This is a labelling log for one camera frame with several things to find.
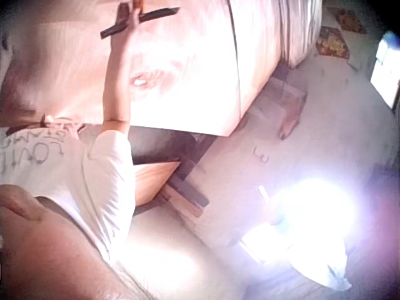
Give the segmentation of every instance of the white t-shirt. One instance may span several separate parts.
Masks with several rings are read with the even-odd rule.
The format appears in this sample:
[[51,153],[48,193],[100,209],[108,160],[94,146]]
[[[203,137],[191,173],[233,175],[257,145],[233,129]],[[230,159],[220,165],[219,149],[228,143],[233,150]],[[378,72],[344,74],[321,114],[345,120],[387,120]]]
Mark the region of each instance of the white t-shirt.
[[112,264],[135,208],[131,145],[105,131],[90,149],[67,131],[25,129],[0,143],[0,184],[15,184],[61,206]]

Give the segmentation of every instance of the dark tool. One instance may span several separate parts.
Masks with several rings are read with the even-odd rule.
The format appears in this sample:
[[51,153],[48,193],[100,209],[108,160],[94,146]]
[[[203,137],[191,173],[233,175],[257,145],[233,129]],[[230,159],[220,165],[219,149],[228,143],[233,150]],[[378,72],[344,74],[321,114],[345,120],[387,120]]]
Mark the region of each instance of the dark tool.
[[[139,13],[139,24],[163,18],[163,17],[168,17],[168,16],[173,16],[177,14],[179,11],[179,7],[174,7],[174,8],[162,8],[158,9],[156,11],[151,11],[146,14]],[[115,24],[111,26],[110,28],[107,28],[103,31],[100,32],[101,39],[105,39],[108,36],[112,36],[113,34],[120,33],[121,31],[124,31],[127,28],[126,23],[122,24]]]

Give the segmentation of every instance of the rug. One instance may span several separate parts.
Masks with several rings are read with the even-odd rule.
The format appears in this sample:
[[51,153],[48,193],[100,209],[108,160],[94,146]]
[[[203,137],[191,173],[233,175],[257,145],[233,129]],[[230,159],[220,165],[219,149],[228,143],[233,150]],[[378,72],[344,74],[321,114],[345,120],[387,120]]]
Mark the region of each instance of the rug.
[[327,9],[340,24],[341,29],[352,31],[354,33],[367,33],[365,27],[361,24],[361,21],[358,19],[354,11],[334,7],[328,7]]
[[350,51],[338,28],[321,26],[316,43],[319,55],[349,59]]

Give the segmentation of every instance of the person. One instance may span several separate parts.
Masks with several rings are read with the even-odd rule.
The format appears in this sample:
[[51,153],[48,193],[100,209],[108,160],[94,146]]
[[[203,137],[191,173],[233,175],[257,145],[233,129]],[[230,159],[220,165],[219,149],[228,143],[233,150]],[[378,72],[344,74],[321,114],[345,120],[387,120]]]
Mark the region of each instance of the person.
[[133,216],[128,132],[135,9],[119,5],[101,134],[87,149],[73,124],[11,128],[0,144],[1,299],[128,299],[112,272]]

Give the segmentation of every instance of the hand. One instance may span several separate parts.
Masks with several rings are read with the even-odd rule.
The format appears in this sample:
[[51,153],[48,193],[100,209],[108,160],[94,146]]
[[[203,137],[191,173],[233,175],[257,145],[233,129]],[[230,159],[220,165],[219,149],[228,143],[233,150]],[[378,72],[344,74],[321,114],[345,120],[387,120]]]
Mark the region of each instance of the hand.
[[138,14],[135,13],[134,1],[130,11],[129,4],[122,2],[118,6],[116,24],[126,24],[127,28],[111,36],[111,54],[122,59],[129,59],[133,48],[133,32],[139,24]]

